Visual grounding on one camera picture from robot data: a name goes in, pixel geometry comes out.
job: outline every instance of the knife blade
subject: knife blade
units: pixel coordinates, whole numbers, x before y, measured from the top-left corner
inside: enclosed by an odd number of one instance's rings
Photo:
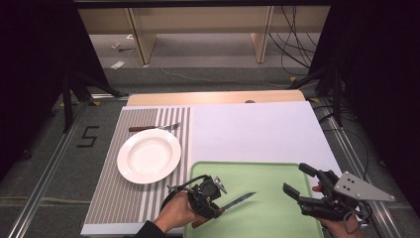
[[[219,208],[219,210],[220,210],[221,212],[225,212],[227,209],[231,208],[232,206],[235,206],[236,204],[241,203],[242,201],[244,201],[245,199],[249,198],[250,196],[252,196],[252,195],[254,195],[254,194],[256,194],[256,192],[254,192],[254,191],[253,191],[253,192],[248,192],[248,193],[246,193],[246,194],[244,194],[244,195],[242,195],[242,196],[240,196],[240,197],[236,198],[235,200],[233,200],[233,201],[229,202],[229,203],[228,203],[228,204],[226,204],[225,206],[220,207],[220,208]],[[210,218],[206,218],[206,219],[203,219],[203,220],[197,220],[197,221],[194,221],[194,222],[191,224],[191,226],[192,226],[192,228],[193,228],[193,229],[195,229],[195,228],[199,227],[200,225],[202,225],[202,224],[206,223],[206,222],[207,222],[207,221],[209,221],[209,220],[210,220]]]

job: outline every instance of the metal rail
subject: metal rail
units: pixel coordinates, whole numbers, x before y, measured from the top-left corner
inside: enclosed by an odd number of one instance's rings
[[[322,99],[322,104],[327,105],[326,99]],[[328,114],[332,111],[330,109],[324,109]],[[329,120],[330,126],[333,129],[337,129],[337,133],[335,133],[337,141],[339,142],[340,146],[343,149],[343,152],[346,156],[347,161],[349,162],[350,167],[352,168],[355,176],[362,178],[364,176],[364,165],[361,162],[360,158],[358,157],[355,149],[353,148],[352,144],[350,143],[349,138],[346,135],[346,131],[341,131],[334,119]],[[366,175],[366,182],[372,184],[368,175]],[[369,202],[373,215],[376,218],[382,232],[384,233],[385,237],[395,238],[395,237],[402,237],[399,229],[396,227],[392,219],[392,215],[390,214],[388,208],[382,201],[370,201]]]
[[[31,224],[32,219],[35,216],[35,213],[38,210],[38,207],[40,206],[41,199],[46,193],[51,183],[51,180],[53,179],[53,175],[55,174],[55,171],[58,168],[59,163],[61,162],[65,150],[68,147],[68,143],[71,137],[73,136],[74,129],[77,126],[77,122],[79,121],[81,115],[87,108],[87,105],[88,101],[79,102],[79,104],[77,105],[72,125],[70,126],[68,131],[62,135],[34,191],[32,192],[30,198],[25,204],[25,207],[21,211],[19,217],[16,219],[15,224],[9,233],[9,238],[24,237],[26,231],[29,228],[29,225]]]

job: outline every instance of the gray floor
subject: gray floor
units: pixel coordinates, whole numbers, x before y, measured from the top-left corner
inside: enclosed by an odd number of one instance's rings
[[[319,37],[317,34],[310,36],[315,41]],[[154,56],[146,66],[138,63],[135,51],[118,52],[111,48],[115,42],[121,44],[120,49],[133,48],[133,40],[128,40],[127,36],[91,36],[91,39],[111,86],[129,93],[282,89],[290,83],[291,76],[298,79],[303,77],[287,71],[297,74],[307,71],[299,63],[282,58],[281,52],[271,40],[268,40],[264,63],[256,63],[251,38],[246,34],[159,35]],[[299,40],[305,48],[315,49],[305,34],[299,35]],[[298,50],[287,50],[302,59]],[[109,68],[118,60],[126,64],[116,70]],[[306,97],[315,96],[314,86],[310,83],[301,88]],[[91,88],[91,92],[103,93],[97,88]],[[328,97],[319,99],[320,102],[311,102],[314,108],[332,103]],[[80,237],[81,224],[98,181],[120,109],[126,104],[124,100],[114,99],[94,101],[99,104],[91,104],[82,109],[38,210],[26,227],[25,237]],[[59,99],[52,109],[54,116],[46,118],[45,126],[30,148],[32,157],[16,163],[0,183],[0,237],[7,237],[50,159],[55,155],[55,147],[63,137],[64,119],[60,104]],[[367,176],[371,183],[396,197],[396,202],[385,206],[401,233],[400,237],[419,237],[419,218],[386,168],[377,163],[380,156],[352,114],[351,106],[344,102],[342,109],[348,142],[340,143],[337,131],[325,132],[340,168],[353,173],[355,168],[352,158],[358,158],[363,165],[368,163]],[[328,107],[314,109],[318,118],[330,111]],[[88,135],[95,135],[97,139],[91,148],[80,147],[91,142],[82,138],[89,126],[95,128],[89,130],[92,134]],[[321,127],[325,130],[334,129],[335,121],[329,118],[321,122]],[[378,229],[377,233],[370,224],[363,227],[363,232],[365,237],[384,237],[381,227]]]

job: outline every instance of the sleeve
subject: sleeve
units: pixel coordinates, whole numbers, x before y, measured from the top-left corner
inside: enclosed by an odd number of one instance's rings
[[[146,221],[142,229],[133,238],[166,238],[166,236],[151,221]]]

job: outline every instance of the green cutting board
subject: green cutting board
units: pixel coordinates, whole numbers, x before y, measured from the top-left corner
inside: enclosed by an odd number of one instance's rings
[[[185,238],[323,237],[319,222],[302,215],[296,201],[282,190],[286,182],[301,196],[310,196],[306,174],[298,165],[198,162],[191,178],[202,175],[219,177],[228,191],[214,200],[220,207],[247,192],[257,193],[195,229],[188,224]]]

